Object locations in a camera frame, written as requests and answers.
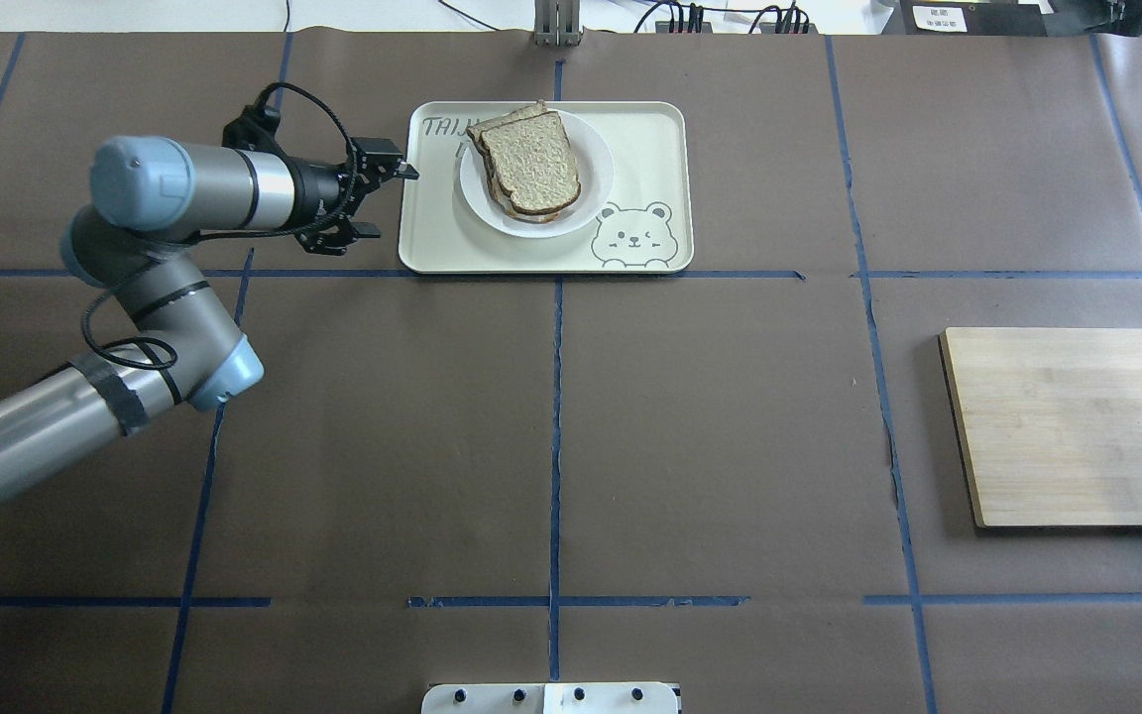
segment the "slice of bread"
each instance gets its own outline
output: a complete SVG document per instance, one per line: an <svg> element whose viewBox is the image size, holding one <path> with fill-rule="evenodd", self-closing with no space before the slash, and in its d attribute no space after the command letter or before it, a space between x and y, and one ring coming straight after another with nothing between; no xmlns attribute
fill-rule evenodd
<svg viewBox="0 0 1142 714"><path fill-rule="evenodd" d="M580 173L566 128L557 112L538 112L542 107L520 109L498 117L507 121L477 131L492 195L517 217L552 216L580 198Z"/></svg>

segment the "white plate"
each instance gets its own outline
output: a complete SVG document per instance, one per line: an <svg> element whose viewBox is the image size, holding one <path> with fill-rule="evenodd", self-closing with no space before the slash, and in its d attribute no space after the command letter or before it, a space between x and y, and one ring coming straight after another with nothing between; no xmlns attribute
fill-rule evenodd
<svg viewBox="0 0 1142 714"><path fill-rule="evenodd" d="M461 194L473 212L494 230L520 238L553 238L589 225L597 217L597 211L605 207L616 179L616 163L606 139L584 119L566 112L558 114L562 115L562 126L566 127L576 167L580 171L580 198L548 223L521 222L505 214L505 209L491 199L484 159L480 157L473 142L466 141L459 176Z"/></svg>

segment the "barcode sticker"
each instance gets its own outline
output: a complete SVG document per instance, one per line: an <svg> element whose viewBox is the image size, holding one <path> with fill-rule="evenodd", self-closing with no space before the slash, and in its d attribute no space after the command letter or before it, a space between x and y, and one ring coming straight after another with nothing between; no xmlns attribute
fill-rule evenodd
<svg viewBox="0 0 1142 714"><path fill-rule="evenodd" d="M933 32L966 32L964 10L960 8L925 8L915 5L915 26Z"/></svg>

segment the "black strap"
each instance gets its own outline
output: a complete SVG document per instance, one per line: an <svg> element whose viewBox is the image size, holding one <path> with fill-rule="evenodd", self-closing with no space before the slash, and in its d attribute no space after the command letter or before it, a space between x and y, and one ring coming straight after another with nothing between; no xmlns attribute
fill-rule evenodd
<svg viewBox="0 0 1142 714"><path fill-rule="evenodd" d="M113 369L113 364L108 364L94 352L74 356L69 363L87 378L87 383L95 387L96 393L104 398L108 410L116 417L116 423L122 426L122 435L131 435L148 425L148 412L144 410L139 394L126 386Z"/></svg>

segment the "bear face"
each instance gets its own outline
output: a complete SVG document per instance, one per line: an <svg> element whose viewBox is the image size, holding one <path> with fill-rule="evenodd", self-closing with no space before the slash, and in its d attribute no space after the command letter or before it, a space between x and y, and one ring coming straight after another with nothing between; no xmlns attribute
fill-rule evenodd
<svg viewBox="0 0 1142 714"><path fill-rule="evenodd" d="M597 234L593 254L602 267L646 267L676 258L679 243L669 220L673 210L653 202L645 208L620 208L606 203L597 212Z"/></svg>

